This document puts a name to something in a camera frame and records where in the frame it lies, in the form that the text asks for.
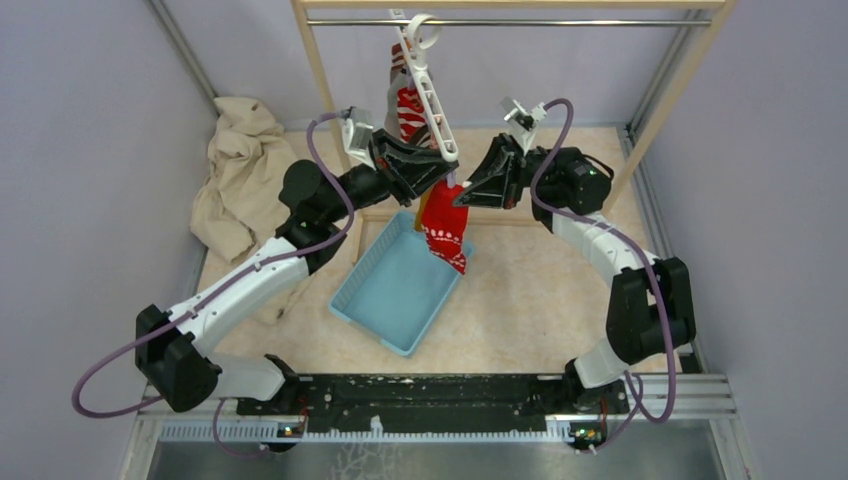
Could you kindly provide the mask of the white plastic clip hanger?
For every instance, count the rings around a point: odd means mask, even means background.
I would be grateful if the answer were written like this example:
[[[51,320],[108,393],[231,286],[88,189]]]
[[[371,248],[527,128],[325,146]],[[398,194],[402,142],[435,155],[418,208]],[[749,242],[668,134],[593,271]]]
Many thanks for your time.
[[[401,22],[396,27],[403,65],[408,86],[414,89],[421,105],[420,115],[429,132],[429,142],[438,147],[441,156],[447,161],[457,161],[459,147],[453,135],[440,98],[431,78],[428,54],[436,45],[442,33],[437,25],[437,17],[429,13],[418,13],[408,18],[402,9],[390,9],[391,20]]]

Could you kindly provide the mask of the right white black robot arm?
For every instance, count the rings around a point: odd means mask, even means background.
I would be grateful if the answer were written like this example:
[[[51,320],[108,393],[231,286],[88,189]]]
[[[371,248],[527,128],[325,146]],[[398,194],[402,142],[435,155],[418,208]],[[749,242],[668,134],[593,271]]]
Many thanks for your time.
[[[576,248],[609,285],[605,337],[565,367],[563,398],[576,412],[590,411],[602,386],[630,366],[696,336],[686,264],[643,250],[600,214],[613,177],[612,168],[577,147],[525,151],[500,134],[454,202],[507,210],[534,192],[534,219]]]

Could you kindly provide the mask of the red Santa Christmas sock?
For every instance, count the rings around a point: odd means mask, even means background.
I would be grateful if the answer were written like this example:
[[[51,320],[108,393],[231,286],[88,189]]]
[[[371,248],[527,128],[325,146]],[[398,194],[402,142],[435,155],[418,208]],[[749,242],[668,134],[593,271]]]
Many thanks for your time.
[[[460,275],[467,269],[467,256],[463,251],[469,208],[457,207],[453,201],[462,193],[461,185],[450,187],[446,180],[436,183],[420,208],[420,227],[428,249]]]

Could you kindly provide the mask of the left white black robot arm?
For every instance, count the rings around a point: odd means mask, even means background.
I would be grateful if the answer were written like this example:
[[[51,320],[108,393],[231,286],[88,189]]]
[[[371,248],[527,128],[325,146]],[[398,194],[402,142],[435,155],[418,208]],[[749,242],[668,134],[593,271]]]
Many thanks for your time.
[[[277,294],[323,268],[347,238],[356,211],[388,198],[408,206],[458,167],[452,134],[436,144],[406,143],[383,129],[356,134],[349,152],[363,161],[332,174],[315,149],[283,177],[289,216],[250,258],[191,299],[167,310],[151,305],[136,319],[134,360],[161,401],[182,413],[211,399],[262,401],[277,414],[300,399],[296,374],[278,357],[217,354],[237,325]]]

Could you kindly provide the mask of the mustard yellow sock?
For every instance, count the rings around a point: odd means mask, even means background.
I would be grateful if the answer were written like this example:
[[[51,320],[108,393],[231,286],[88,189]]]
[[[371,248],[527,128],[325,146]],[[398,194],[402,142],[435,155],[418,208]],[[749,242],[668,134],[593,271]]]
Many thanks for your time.
[[[424,230],[423,227],[423,213],[425,210],[425,205],[421,203],[416,210],[415,219],[414,219],[414,229],[417,232],[422,232]]]

